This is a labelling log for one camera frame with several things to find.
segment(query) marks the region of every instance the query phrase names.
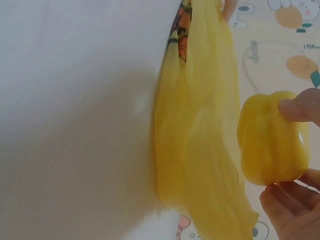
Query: plastic bag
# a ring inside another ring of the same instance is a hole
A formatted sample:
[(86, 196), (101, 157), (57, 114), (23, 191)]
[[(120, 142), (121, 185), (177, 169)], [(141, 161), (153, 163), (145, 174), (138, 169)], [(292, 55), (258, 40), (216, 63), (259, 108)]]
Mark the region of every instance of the plastic bag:
[(236, 138), (240, 112), (232, 35), (215, 0), (184, 0), (172, 25), (154, 111), (161, 200), (203, 240), (251, 240)]

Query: bell pepper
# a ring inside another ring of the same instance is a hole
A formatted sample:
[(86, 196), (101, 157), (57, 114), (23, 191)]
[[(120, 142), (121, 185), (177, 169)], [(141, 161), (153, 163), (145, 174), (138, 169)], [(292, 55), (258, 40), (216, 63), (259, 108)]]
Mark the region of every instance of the bell pepper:
[(258, 186), (290, 182), (310, 164), (309, 126), (290, 122), (278, 111), (278, 102), (293, 99), (290, 91), (248, 98), (240, 112), (237, 141), (245, 178)]

